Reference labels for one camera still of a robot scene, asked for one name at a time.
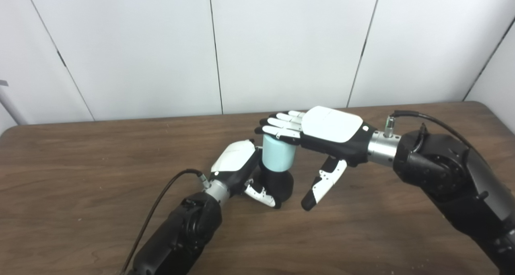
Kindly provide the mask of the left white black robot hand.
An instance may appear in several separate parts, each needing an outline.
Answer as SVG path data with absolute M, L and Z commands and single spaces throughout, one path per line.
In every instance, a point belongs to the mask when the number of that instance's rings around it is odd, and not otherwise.
M 204 192 L 222 207 L 231 197 L 246 194 L 262 204 L 279 209 L 281 202 L 270 195 L 252 175 L 259 166 L 262 152 L 251 140 L 228 145 L 212 165 Z

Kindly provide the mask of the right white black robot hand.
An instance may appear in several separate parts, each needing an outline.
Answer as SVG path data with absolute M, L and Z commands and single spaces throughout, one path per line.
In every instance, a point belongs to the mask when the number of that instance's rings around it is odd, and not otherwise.
M 376 128 L 360 116 L 316 106 L 307 112 L 285 111 L 261 119 L 258 135 L 301 146 L 328 157 L 301 201 L 305 211 L 316 206 L 348 167 L 368 161 L 368 146 Z

